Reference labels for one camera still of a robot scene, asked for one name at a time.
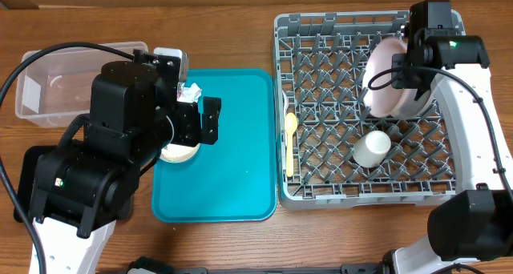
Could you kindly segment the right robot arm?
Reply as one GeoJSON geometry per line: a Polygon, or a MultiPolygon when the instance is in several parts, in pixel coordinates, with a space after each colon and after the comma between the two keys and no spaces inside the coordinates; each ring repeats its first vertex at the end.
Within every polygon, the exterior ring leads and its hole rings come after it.
{"type": "Polygon", "coordinates": [[[484,41],[460,35],[448,0],[410,8],[406,79],[430,90],[445,120],[456,194],[429,215],[427,234],[391,253],[394,273],[448,273],[512,254],[512,155],[491,96],[484,41]]]}

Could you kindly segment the grey plate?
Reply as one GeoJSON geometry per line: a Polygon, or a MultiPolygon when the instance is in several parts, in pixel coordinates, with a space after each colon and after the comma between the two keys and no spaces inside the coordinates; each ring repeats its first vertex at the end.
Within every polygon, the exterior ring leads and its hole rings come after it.
{"type": "Polygon", "coordinates": [[[428,90],[416,99],[417,93],[417,89],[404,89],[390,115],[396,119],[405,120],[422,113],[433,101],[432,92],[428,90]]]}

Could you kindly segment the white plastic fork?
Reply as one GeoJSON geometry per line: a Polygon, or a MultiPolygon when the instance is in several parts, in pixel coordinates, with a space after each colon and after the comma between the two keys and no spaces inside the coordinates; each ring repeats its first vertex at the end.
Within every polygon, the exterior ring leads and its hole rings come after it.
{"type": "Polygon", "coordinates": [[[285,117],[287,115],[287,110],[289,108],[289,98],[284,91],[282,91],[282,98],[283,98],[283,116],[285,117]]]}

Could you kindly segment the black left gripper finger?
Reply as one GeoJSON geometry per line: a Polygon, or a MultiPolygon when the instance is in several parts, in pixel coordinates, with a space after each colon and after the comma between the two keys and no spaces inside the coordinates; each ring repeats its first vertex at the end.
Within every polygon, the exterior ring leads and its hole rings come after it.
{"type": "Polygon", "coordinates": [[[221,110],[221,99],[215,97],[203,98],[203,113],[201,142],[213,145],[218,140],[218,126],[221,110]]]}
{"type": "Polygon", "coordinates": [[[178,102],[172,115],[174,138],[172,143],[196,146],[200,142],[200,113],[197,103],[178,102]]]}

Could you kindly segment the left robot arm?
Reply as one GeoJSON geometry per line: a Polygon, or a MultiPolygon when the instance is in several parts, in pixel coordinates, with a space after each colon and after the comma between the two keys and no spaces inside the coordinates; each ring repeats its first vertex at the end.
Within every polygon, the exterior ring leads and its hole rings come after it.
{"type": "Polygon", "coordinates": [[[94,78],[89,111],[35,160],[24,211],[32,273],[93,273],[123,207],[163,148],[217,141],[220,99],[178,100],[188,73],[183,52],[117,56],[94,78]]]}

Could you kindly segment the white paper cup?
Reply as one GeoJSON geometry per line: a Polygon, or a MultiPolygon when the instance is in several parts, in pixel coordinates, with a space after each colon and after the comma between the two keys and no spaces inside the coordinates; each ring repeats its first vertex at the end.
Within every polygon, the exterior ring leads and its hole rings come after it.
{"type": "Polygon", "coordinates": [[[383,131],[371,131],[353,146],[353,160],[362,167],[376,167],[391,148],[390,137],[383,131]]]}

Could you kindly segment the yellow plastic spoon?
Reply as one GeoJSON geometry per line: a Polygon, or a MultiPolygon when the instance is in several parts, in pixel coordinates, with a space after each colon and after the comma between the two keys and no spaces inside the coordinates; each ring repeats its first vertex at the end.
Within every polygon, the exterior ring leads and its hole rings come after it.
{"type": "Polygon", "coordinates": [[[285,116],[285,133],[287,138],[287,147],[286,147],[286,176],[292,177],[294,174],[293,169],[293,136],[297,130],[297,117],[294,113],[289,112],[285,116]]]}

